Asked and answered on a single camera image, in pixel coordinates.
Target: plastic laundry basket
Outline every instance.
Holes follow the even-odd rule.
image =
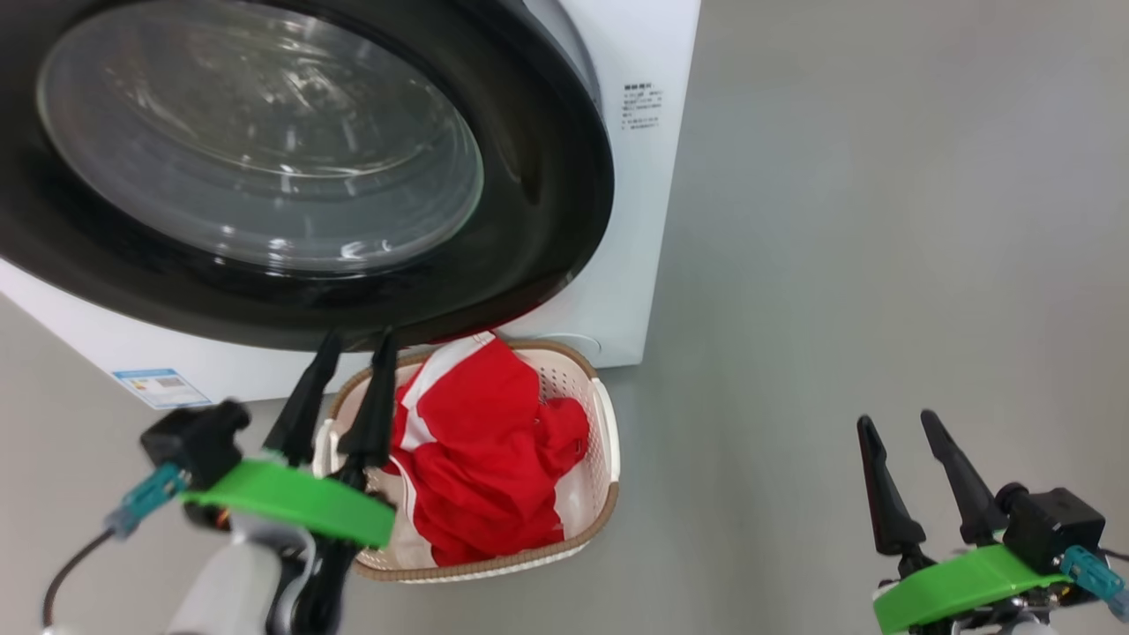
[[[414,505],[414,489],[402,477],[368,470],[368,489],[380,492],[396,505],[392,541],[379,550],[368,549],[357,557],[357,571],[373,580],[428,583],[478,580],[514,573],[564,559],[584,549],[611,519],[619,496],[620,440],[615,412],[596,371],[579,353],[551,341],[515,341],[510,348],[537,369],[542,400],[571,397],[588,416],[588,453],[557,485],[557,512],[564,527],[564,540],[513,556],[457,566],[418,566],[420,550],[430,549],[411,527],[408,511]],[[400,359],[396,385],[415,373],[430,354]],[[341,467],[336,442],[352,425],[370,371],[361,371],[341,389],[330,407],[330,418],[318,429],[314,472],[325,476]]]

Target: black cable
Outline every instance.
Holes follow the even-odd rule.
[[[1111,551],[1110,549],[1100,549],[1100,551],[1103,556],[1129,563],[1129,555],[1127,554],[1119,554],[1118,551]]]
[[[102,543],[110,540],[114,536],[114,530],[107,529],[102,532],[97,538],[90,541],[89,545],[82,547],[82,549],[75,554],[75,557],[70,559],[63,568],[59,569],[55,574],[54,580],[51,581],[51,585],[47,586],[47,594],[43,597],[43,628],[46,630],[55,624],[55,595],[59,594],[59,588],[63,585],[63,580],[70,575],[70,572],[75,571],[75,567],[86,559],[95,549],[102,547]]]

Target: white stripe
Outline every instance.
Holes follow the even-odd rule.
[[[414,452],[417,447],[425,443],[435,443],[435,436],[428,428],[427,421],[420,417],[419,402],[427,391],[431,390],[440,379],[452,368],[461,364],[467,357],[474,355],[485,345],[495,340],[493,333],[479,333],[461,340],[446,343],[439,350],[431,354],[411,388],[404,392],[400,403],[408,410],[408,420],[404,425],[404,440],[400,443],[401,450]]]

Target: white washing machine body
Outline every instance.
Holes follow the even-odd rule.
[[[615,172],[604,237],[559,294],[499,329],[551,338],[597,367],[642,359],[685,102],[699,0],[539,0],[530,10],[572,61],[602,112]],[[103,308],[0,260],[0,292],[154,407],[281,398],[312,358],[196,337]],[[335,391],[368,354],[342,357]],[[146,382],[176,386],[163,398]],[[107,381],[107,390],[111,382]]]

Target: gray floor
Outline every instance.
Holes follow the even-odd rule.
[[[605,376],[623,494],[569,560],[353,580],[344,632],[876,633],[855,418],[944,556],[917,411],[998,487],[1067,486],[1129,549],[1129,6],[707,0],[646,363]],[[154,412],[0,299],[0,630],[145,470]],[[256,405],[263,433],[278,403]],[[169,510],[60,615],[157,633],[215,547]],[[1101,608],[1065,635],[1123,632]]]

